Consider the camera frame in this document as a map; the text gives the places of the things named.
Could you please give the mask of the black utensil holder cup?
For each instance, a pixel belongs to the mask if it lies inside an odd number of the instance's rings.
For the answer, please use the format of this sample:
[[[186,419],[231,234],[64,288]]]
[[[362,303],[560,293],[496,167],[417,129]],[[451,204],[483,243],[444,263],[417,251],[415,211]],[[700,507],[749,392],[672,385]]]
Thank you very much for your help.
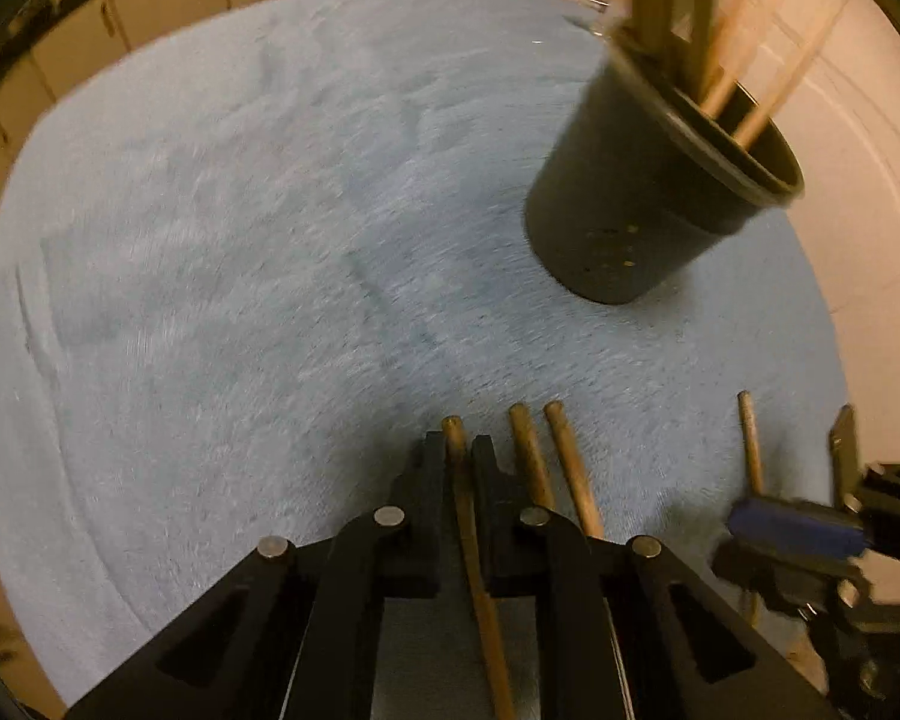
[[[728,133],[754,106],[735,89],[709,119],[617,29],[526,195],[533,254],[572,293],[628,304],[787,206],[805,181],[784,135],[743,149]]]

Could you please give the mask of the blue table cloth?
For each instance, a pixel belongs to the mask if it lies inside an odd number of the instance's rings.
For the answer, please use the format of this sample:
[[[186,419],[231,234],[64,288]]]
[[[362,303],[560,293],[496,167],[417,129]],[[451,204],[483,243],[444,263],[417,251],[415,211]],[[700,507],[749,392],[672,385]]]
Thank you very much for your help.
[[[847,398],[768,211],[634,304],[562,288],[523,202],[600,67],[567,0],[269,0],[38,122],[0,202],[0,577],[76,702],[263,536],[380,504],[458,415],[566,405],[613,538],[706,572],[743,488],[826,499]]]

